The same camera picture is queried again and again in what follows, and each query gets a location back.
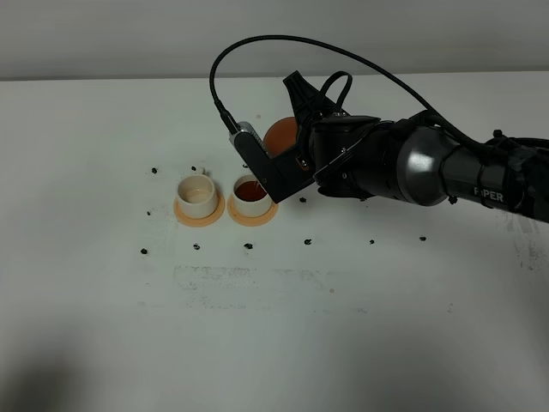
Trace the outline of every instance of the white ceramic cup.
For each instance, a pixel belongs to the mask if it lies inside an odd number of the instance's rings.
[[[265,197],[256,200],[255,202],[246,202],[236,195],[235,191],[241,184],[246,182],[257,182],[257,178],[253,174],[245,174],[240,176],[237,181],[234,182],[234,185],[232,186],[232,198],[234,199],[235,209],[242,216],[246,217],[258,217],[265,215],[273,204],[273,199],[269,197],[267,192],[265,192]]]
[[[191,219],[202,219],[214,213],[218,203],[217,191],[203,168],[179,182],[177,200],[181,211]]]

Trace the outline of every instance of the white table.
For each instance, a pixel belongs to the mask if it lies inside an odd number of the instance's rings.
[[[549,73],[401,78],[478,140],[547,135]],[[264,133],[281,80],[219,94]],[[379,76],[345,107],[421,109]],[[0,384],[61,357],[69,410],[547,410],[546,224],[310,187],[263,227],[183,227],[191,166],[226,197],[245,172],[206,80],[0,83],[0,142]]]

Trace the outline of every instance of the brown liquid in cup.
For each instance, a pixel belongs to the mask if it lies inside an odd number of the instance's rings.
[[[256,202],[267,196],[267,193],[263,188],[254,180],[241,184],[237,187],[237,190],[234,191],[234,194],[245,202]]]

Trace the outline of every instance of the robotic arm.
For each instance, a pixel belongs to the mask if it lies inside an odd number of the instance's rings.
[[[214,90],[215,70],[228,52],[266,39],[318,45],[359,60],[404,87],[426,110],[398,122],[352,116],[342,108],[352,84],[348,73],[335,73],[317,91],[294,72],[284,83],[298,123],[296,143],[271,157],[253,127],[236,123]],[[342,76],[347,84],[334,103],[326,92]],[[408,85],[348,51],[292,36],[242,40],[215,61],[210,87],[232,144],[277,203],[316,182],[329,197],[381,196],[422,206],[463,198],[549,222],[549,141],[508,138],[495,130],[489,142],[476,142]]]

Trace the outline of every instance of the orange ball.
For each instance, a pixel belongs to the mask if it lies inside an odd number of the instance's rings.
[[[276,157],[295,145],[297,135],[298,123],[295,118],[283,118],[267,130],[263,143],[271,157]]]

